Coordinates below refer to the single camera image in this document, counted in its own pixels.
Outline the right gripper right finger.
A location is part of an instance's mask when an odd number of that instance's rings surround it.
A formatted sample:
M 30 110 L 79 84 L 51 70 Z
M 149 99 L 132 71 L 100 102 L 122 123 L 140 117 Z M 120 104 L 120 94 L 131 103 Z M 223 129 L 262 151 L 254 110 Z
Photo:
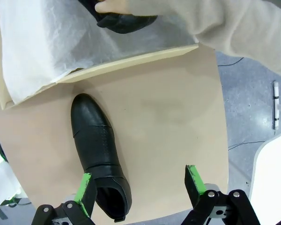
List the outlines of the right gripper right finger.
M 185 166 L 185 187 L 193 207 L 185 225 L 208 225 L 212 219 L 221 219 L 226 225 L 260 224 L 244 191 L 236 189 L 225 195 L 207 189 L 194 165 Z

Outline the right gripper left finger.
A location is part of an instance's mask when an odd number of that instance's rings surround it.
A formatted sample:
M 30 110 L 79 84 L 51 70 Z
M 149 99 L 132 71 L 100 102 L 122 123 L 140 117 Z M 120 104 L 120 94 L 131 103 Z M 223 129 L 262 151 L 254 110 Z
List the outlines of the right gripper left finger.
M 85 173 L 73 200 L 54 208 L 43 204 L 37 208 L 33 225 L 93 225 L 91 214 L 96 201 L 97 189 L 91 173 Z

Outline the person hand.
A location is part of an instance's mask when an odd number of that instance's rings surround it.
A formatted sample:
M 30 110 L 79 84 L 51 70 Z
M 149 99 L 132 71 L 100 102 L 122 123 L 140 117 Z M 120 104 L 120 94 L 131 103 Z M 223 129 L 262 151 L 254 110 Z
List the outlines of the person hand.
M 116 13 L 129 15 L 131 12 L 126 0 L 102 0 L 95 5 L 98 13 Z

